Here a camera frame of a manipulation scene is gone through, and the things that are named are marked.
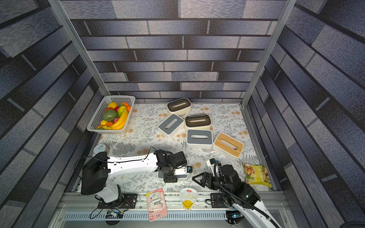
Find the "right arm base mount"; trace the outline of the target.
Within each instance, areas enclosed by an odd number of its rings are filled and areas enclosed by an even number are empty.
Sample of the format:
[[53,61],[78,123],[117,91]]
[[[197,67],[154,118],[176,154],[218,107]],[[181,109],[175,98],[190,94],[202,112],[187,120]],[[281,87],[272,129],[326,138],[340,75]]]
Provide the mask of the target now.
[[229,196],[222,193],[211,193],[210,204],[212,208],[233,208]]

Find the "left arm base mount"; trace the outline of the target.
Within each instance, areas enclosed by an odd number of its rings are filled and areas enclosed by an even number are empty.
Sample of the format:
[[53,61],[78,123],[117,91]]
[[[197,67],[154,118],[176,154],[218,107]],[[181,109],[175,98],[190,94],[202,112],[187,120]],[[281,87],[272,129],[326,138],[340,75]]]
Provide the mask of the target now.
[[98,209],[134,209],[136,207],[138,194],[122,193],[117,200],[105,203],[101,200],[98,203]]

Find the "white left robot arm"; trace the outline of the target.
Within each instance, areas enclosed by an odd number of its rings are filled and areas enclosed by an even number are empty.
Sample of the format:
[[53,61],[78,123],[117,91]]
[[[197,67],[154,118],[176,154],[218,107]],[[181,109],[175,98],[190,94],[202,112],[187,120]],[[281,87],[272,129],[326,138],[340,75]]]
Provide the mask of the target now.
[[96,195],[104,203],[123,200],[120,187],[112,179],[129,173],[162,173],[165,183],[175,183],[178,177],[193,172],[183,152],[156,150],[145,156],[109,157],[99,152],[82,168],[81,194]]

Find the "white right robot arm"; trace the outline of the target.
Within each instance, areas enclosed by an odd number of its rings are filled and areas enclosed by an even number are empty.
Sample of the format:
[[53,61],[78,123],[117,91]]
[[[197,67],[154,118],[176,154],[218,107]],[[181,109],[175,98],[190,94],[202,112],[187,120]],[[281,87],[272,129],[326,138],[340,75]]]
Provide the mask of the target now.
[[215,161],[213,173],[201,173],[192,177],[201,187],[219,191],[218,205],[234,208],[242,216],[229,217],[228,223],[233,225],[246,219],[254,228],[280,228],[279,223],[267,210],[259,194],[247,183],[241,181],[232,165],[221,165]]

